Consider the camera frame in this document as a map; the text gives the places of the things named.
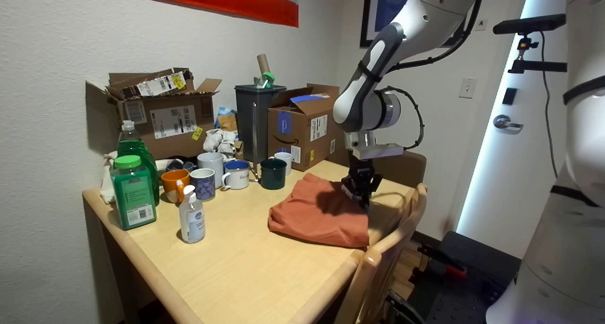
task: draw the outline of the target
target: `white mug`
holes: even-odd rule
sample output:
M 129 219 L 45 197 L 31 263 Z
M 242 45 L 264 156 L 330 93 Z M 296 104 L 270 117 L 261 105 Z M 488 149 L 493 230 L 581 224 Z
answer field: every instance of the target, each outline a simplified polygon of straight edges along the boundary
M 271 156 L 270 159 L 285 161 L 287 164 L 285 167 L 285 174 L 290 175 L 290 172 L 292 171 L 292 154 L 288 152 L 278 152 L 274 156 Z
M 236 160 L 225 163 L 225 175 L 222 183 L 225 189 L 242 190 L 250 184 L 250 164 L 248 161 Z
M 197 156 L 197 168 L 210 168 L 214 171 L 214 184 L 216 188 L 221 188 L 223 181 L 223 155 L 221 153 L 202 153 Z

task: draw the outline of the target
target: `picture frame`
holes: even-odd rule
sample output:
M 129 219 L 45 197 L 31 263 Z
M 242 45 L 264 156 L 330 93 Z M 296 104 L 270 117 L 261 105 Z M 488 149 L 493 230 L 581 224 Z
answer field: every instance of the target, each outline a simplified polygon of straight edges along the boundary
M 376 35 L 399 13 L 407 0 L 363 0 L 363 19 L 359 48 L 368 48 Z M 451 48 L 462 37 L 465 20 L 441 48 Z

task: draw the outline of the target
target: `door handle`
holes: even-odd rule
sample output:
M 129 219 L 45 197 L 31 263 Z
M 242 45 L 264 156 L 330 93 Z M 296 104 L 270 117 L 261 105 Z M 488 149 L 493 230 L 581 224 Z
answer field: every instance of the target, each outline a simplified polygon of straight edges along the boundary
M 507 130 L 507 133 L 519 134 L 523 130 L 523 124 L 510 121 L 506 115 L 498 115 L 493 119 L 493 126 L 498 129 Z

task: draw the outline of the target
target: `green dish soap bottle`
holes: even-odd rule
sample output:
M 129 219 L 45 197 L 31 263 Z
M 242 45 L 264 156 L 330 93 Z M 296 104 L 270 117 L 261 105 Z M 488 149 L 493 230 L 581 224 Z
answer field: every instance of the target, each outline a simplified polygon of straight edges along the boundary
M 141 158 L 136 155 L 116 158 L 111 176 L 121 227 L 130 230 L 156 221 L 152 178 Z
M 151 186 L 153 187 L 153 199 L 155 206 L 160 204 L 160 187 L 157 177 L 156 159 L 147 149 L 147 146 L 134 128 L 134 122 L 125 120 L 121 126 L 120 137 L 117 141 L 117 156 L 136 155 L 149 169 L 151 175 Z

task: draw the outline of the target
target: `orange mug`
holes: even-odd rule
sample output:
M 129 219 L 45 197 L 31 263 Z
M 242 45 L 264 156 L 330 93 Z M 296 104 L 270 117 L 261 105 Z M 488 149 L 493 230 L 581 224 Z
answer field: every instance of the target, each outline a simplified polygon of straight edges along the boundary
M 162 174 L 162 182 L 164 183 L 164 193 L 168 201 L 173 203 L 183 202 L 185 195 L 183 189 L 189 184 L 190 176 L 187 169 L 179 169 L 176 171 L 167 171 Z

